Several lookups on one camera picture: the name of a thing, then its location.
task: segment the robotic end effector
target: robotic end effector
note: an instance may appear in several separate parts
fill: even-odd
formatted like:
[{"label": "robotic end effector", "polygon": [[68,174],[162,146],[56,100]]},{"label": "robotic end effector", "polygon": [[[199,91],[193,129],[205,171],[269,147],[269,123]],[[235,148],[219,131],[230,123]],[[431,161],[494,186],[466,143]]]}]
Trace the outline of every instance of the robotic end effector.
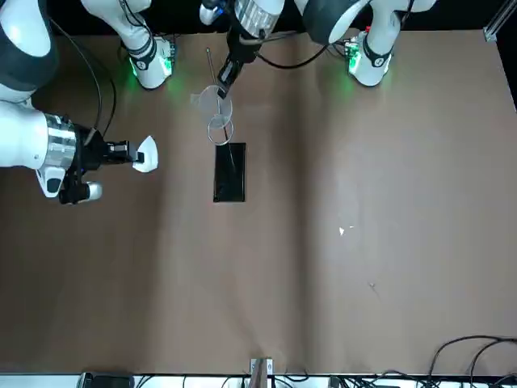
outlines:
[{"label": "robotic end effector", "polygon": [[212,24],[223,13],[231,23],[226,37],[229,54],[217,76],[221,98],[226,97],[242,67],[255,60],[260,41],[272,33],[283,8],[284,0],[203,0],[202,23]]},{"label": "robotic end effector", "polygon": [[152,137],[136,150],[128,141],[104,141],[98,131],[19,103],[0,101],[0,132],[0,167],[36,170],[45,196],[59,196],[62,204],[100,198],[100,183],[83,183],[82,178],[102,165],[130,162],[140,172],[158,167]]}]

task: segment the black wire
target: black wire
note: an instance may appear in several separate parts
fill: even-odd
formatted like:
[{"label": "black wire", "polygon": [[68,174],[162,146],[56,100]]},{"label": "black wire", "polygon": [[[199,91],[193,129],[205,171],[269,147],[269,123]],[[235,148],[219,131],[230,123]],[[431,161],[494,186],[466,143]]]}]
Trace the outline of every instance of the black wire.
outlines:
[{"label": "black wire", "polygon": [[255,55],[257,56],[257,58],[260,58],[264,62],[266,62],[269,66],[273,66],[276,69],[294,70],[294,69],[299,69],[305,65],[308,65],[310,62],[317,59],[320,55],[322,55],[326,51],[327,47],[329,47],[329,46],[328,45],[323,46],[323,48],[320,51],[318,51],[316,54],[314,54],[311,58],[309,58],[308,60],[303,61],[301,63],[298,63],[296,65],[279,65],[278,63],[274,63],[274,62],[270,61],[269,59],[263,57],[261,53],[255,53]]},{"label": "black wire", "polygon": [[410,4],[407,6],[407,11],[404,14],[404,16],[402,16],[401,29],[404,28],[404,26],[406,25],[407,19],[410,17],[410,13],[413,10],[413,5],[414,5],[414,0],[410,0]]},{"label": "black wire", "polygon": [[117,91],[116,91],[116,85],[115,85],[115,82],[113,81],[113,77],[111,76],[111,72],[110,70],[85,46],[83,46],[82,44],[79,44],[78,45],[81,47],[81,49],[86,52],[86,54],[88,54],[88,56],[90,57],[90,59],[93,59],[94,62],[97,64],[97,66],[105,73],[106,77],[108,78],[110,84],[111,84],[111,92],[113,94],[113,102],[111,103],[111,112],[110,112],[110,117],[106,123],[106,128],[104,129],[104,132],[103,132],[103,137],[106,136],[106,132],[107,130],[110,128],[110,124],[111,122],[113,121],[113,117],[115,115],[115,110],[116,110],[116,97],[117,97]]},{"label": "black wire", "polygon": [[517,378],[517,373],[510,373],[510,374],[507,374],[504,377],[501,377],[494,384],[492,384],[492,386],[499,386],[502,382],[504,382],[505,380],[507,380],[510,377]]},{"label": "black wire", "polygon": [[[126,16],[126,19],[128,20],[128,23],[131,24],[132,26],[134,27],[143,27],[145,28],[150,35],[153,35],[151,33],[151,30],[149,29],[149,27],[147,27],[145,24],[143,24],[138,18],[137,16],[134,14],[134,12],[131,10],[131,8],[129,7],[129,4],[128,4],[128,0],[122,0],[122,2],[124,3],[125,5],[125,8],[124,8],[124,15]],[[130,19],[129,19],[129,16],[128,16],[128,12],[129,14],[131,14],[131,16],[137,21],[138,24],[135,24],[134,22],[132,22]]]},{"label": "black wire", "polygon": [[52,18],[48,18],[48,19],[50,20],[50,23],[52,23],[54,25],[54,27],[56,27],[61,34],[66,36],[66,38],[70,41],[70,43],[75,47],[75,49],[78,51],[81,58],[84,60],[84,63],[86,63],[86,66],[88,67],[88,70],[91,73],[91,77],[94,79],[95,88],[97,89],[98,105],[97,105],[97,116],[95,117],[95,123],[94,123],[93,128],[97,129],[99,127],[100,117],[103,113],[103,97],[100,92],[99,81],[97,80],[97,77],[95,76],[95,72],[94,72],[93,68],[91,67],[90,62],[86,59],[84,53],[81,51],[78,44],[75,42],[74,38],[72,38],[72,36],[67,34],[65,32],[65,30],[63,30],[63,28],[61,28],[60,25],[54,21],[54,19],[52,19]]},{"label": "black wire", "polygon": [[474,356],[472,363],[470,365],[470,375],[469,376],[470,376],[470,386],[471,387],[473,386],[473,383],[474,383],[474,369],[476,368],[477,360],[479,360],[479,357],[481,356],[481,354],[483,352],[485,352],[487,349],[493,347],[494,345],[507,344],[507,343],[517,345],[517,339],[514,339],[514,338],[496,339],[495,341],[490,342],[490,343],[486,344],[485,346],[483,346],[483,348],[479,349],[479,351],[476,353],[476,356]]},{"label": "black wire", "polygon": [[290,382],[306,382],[307,380],[310,379],[310,377],[307,375],[307,373],[305,373],[305,377],[302,377],[300,379],[292,378],[290,376],[283,376],[283,378],[287,378]]},{"label": "black wire", "polygon": [[223,381],[223,385],[221,386],[221,388],[225,388],[225,384],[228,382],[228,380],[230,378],[233,378],[234,376],[228,376],[224,381]]},{"label": "black wire", "polygon": [[154,376],[151,376],[151,375],[149,375],[149,376],[143,376],[143,377],[141,378],[141,380],[138,382],[138,384],[137,384],[137,386],[136,386],[135,388],[141,388],[142,386],[144,386],[144,384],[145,384],[146,382],[148,382],[148,381],[149,381],[151,378],[153,378],[153,377],[154,377]]},{"label": "black wire", "polygon": [[289,384],[288,382],[285,382],[284,380],[281,380],[279,378],[277,378],[277,376],[273,376],[273,380],[276,381],[276,382],[281,382],[282,384],[284,384],[287,388],[294,388],[291,384]]},{"label": "black wire", "polygon": [[495,335],[467,335],[467,336],[456,338],[456,339],[446,342],[445,344],[440,346],[438,348],[438,350],[435,352],[435,355],[433,356],[433,360],[429,367],[429,371],[427,372],[427,380],[429,382],[431,381],[432,374],[435,370],[436,361],[438,360],[438,356],[447,346],[456,344],[461,341],[466,341],[466,340],[501,340],[501,339],[502,339],[502,337],[497,337]]}]

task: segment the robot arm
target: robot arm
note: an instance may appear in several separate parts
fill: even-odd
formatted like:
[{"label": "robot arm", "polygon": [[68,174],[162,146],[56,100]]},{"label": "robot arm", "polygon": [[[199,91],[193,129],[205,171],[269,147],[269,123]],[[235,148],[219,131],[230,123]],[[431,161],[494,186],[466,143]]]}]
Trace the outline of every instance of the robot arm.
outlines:
[{"label": "robot arm", "polygon": [[93,129],[39,112],[30,97],[54,75],[57,53],[43,0],[6,0],[0,7],[0,167],[36,170],[47,197],[63,204],[95,200],[99,183],[82,182],[103,164],[132,162],[142,172],[158,166],[152,137],[138,150],[127,141],[106,142]]},{"label": "robot arm", "polygon": [[223,13],[230,17],[231,22],[226,36],[229,54],[217,76],[221,98],[226,97],[242,67],[255,60],[255,54],[262,45],[252,41],[265,40],[273,32],[283,8],[284,0],[203,0],[200,7],[203,23],[211,24]]},{"label": "robot arm", "polygon": [[[388,71],[393,46],[401,31],[401,20],[396,11],[407,11],[410,0],[372,0],[373,19],[370,31],[358,36],[359,51],[349,69],[357,81],[365,86],[379,84]],[[415,0],[411,12],[430,10],[436,0]]]},{"label": "robot arm", "polygon": [[151,5],[151,0],[81,0],[93,16],[106,22],[124,42],[138,81],[145,89],[162,85],[172,73],[172,44],[153,36],[141,12]]},{"label": "robot arm", "polygon": [[[328,45],[341,39],[358,13],[368,4],[373,9],[373,21],[368,33],[358,37],[358,54],[350,73],[365,86],[375,86],[388,69],[393,44],[401,30],[401,20],[395,11],[407,11],[410,0],[294,0],[312,41]],[[436,0],[414,0],[411,12],[429,10]],[[271,6],[271,18],[262,17]],[[220,14],[230,16],[232,27],[228,34],[229,55],[219,73],[218,81],[225,97],[239,75],[244,63],[251,63],[260,45],[243,47],[241,39],[264,39],[271,33],[284,6],[283,0],[204,0],[200,19],[212,23]]]}]

